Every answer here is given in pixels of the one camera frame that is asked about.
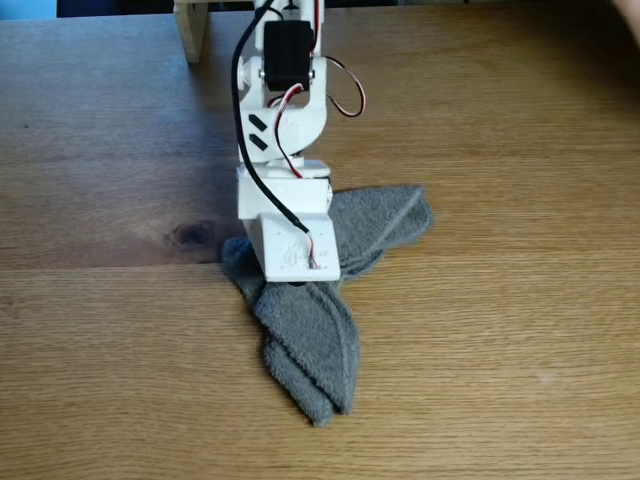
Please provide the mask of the person's hand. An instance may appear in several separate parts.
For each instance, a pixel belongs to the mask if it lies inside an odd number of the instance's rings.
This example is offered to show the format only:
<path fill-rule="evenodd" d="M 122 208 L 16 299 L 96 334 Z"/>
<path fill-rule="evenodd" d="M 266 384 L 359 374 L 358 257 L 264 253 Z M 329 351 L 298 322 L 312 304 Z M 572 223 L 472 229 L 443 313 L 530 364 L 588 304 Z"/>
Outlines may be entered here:
<path fill-rule="evenodd" d="M 616 8 L 632 29 L 639 29 L 640 0 L 614 0 Z"/>

